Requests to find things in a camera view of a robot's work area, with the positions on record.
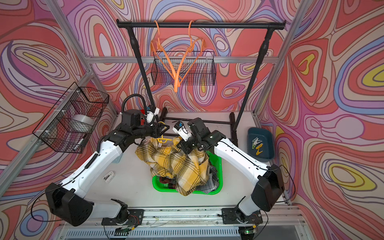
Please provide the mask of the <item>orange hanger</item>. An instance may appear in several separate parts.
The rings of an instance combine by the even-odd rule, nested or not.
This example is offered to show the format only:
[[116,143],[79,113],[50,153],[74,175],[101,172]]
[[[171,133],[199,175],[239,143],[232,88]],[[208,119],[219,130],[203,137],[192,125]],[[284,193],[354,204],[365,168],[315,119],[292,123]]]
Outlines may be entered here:
[[[161,45],[159,23],[156,20],[154,20],[154,23],[156,24],[156,27],[157,27],[157,30],[158,30],[158,37],[157,37],[157,41],[155,39],[151,40],[151,43],[150,43],[151,51],[161,61],[161,63],[164,66],[164,68],[167,70],[169,75],[174,80],[174,92],[177,93],[178,89],[179,89],[179,86],[180,86],[180,80],[179,80],[179,78],[180,78],[180,69],[178,69],[177,71],[175,70],[174,65],[172,64],[170,57],[168,56],[166,50]],[[170,68],[168,68],[166,66],[166,64],[161,60],[161,58],[158,55],[158,52],[162,52],[164,54],[164,57],[166,58]]]
[[[198,58],[203,54],[203,51],[206,49],[206,41],[202,38],[197,38],[195,40],[193,40],[192,38],[192,35],[191,35],[191,27],[192,27],[192,23],[194,23],[193,20],[191,20],[189,22],[189,27],[188,27],[188,35],[189,35],[189,38],[190,38],[190,45],[189,47],[186,49],[186,52],[184,53],[181,61],[180,61],[180,64],[178,66],[178,70],[176,72],[176,75],[174,77],[174,92],[177,93],[178,92],[178,89],[179,87],[181,86],[181,83],[184,81],[184,79],[187,77],[187,75],[189,74],[190,70],[192,69],[193,65],[196,63],[196,61],[198,60]],[[194,61],[190,64],[190,66],[188,67],[188,69],[186,70],[184,76],[182,78],[180,78],[180,73],[181,73],[181,69],[182,69],[182,66],[188,56],[188,54],[192,53],[195,49],[195,45],[198,41],[201,41],[201,49],[200,49],[200,52],[198,53],[198,55],[196,56],[196,58],[194,59]]]

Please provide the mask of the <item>grey plaid shirt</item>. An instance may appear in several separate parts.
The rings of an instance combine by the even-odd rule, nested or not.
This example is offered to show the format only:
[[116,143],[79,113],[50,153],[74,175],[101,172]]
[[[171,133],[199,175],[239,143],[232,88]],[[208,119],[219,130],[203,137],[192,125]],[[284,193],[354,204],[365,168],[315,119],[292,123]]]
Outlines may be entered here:
[[[163,185],[166,185],[166,189],[176,190],[176,181],[175,179],[169,179],[166,177],[159,177],[159,182]],[[200,191],[205,194],[209,194],[215,191],[220,186],[218,171],[215,166],[210,165],[209,167],[209,179],[204,185],[196,186],[194,192]]]

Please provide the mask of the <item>yellow clothespin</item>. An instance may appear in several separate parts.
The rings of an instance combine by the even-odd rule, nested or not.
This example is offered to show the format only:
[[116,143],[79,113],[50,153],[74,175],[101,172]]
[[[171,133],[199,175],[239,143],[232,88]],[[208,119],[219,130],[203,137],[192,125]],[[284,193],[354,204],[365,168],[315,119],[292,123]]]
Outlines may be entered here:
[[255,149],[257,150],[256,151],[256,156],[258,156],[258,155],[260,155],[263,151],[261,150],[261,148],[263,147],[263,143],[260,143],[259,145],[257,145],[256,147],[255,147]]

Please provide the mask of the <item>yellow hanger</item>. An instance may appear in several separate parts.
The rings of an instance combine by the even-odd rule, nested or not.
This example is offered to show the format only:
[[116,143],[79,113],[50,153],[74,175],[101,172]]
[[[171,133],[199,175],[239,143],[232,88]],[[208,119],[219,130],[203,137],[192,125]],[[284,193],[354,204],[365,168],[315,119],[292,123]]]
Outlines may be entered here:
[[164,134],[169,130],[170,126],[166,125],[164,122],[158,122],[160,127],[160,136],[156,138],[158,145],[169,146],[173,144],[173,140],[165,138]]

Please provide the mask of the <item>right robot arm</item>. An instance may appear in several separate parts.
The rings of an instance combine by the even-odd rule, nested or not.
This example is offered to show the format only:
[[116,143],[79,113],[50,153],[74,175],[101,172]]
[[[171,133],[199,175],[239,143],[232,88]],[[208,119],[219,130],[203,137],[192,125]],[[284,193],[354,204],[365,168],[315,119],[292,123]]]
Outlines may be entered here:
[[229,162],[254,186],[252,193],[243,197],[234,208],[222,209],[223,222],[245,224],[251,215],[259,211],[269,212],[285,191],[281,168],[252,158],[221,132],[211,132],[201,118],[189,121],[188,126],[189,131],[179,121],[173,127],[182,138],[178,148],[187,155],[193,150],[208,151]]

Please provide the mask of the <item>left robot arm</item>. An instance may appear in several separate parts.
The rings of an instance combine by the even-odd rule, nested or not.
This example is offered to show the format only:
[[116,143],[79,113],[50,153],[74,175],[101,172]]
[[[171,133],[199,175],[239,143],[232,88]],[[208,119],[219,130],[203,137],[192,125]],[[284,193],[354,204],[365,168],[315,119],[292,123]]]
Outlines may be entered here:
[[51,183],[45,189],[50,212],[74,227],[99,218],[124,225],[130,217],[127,204],[117,199],[97,203],[87,200],[86,195],[110,163],[137,139],[158,138],[170,128],[156,122],[159,112],[154,106],[149,106],[146,114],[140,110],[123,111],[121,123],[99,139],[93,155],[60,184]]

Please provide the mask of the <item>yellow plaid shirt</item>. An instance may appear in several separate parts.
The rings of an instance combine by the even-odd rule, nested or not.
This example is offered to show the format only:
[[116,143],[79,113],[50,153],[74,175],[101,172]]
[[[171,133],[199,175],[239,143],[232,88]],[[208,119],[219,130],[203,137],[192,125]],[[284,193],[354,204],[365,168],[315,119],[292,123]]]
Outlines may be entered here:
[[176,191],[188,196],[209,182],[213,173],[209,155],[204,151],[193,149],[185,154],[177,145],[181,137],[172,139],[172,144],[159,146],[158,140],[151,138],[140,144],[135,154],[150,167],[153,177],[174,180]]

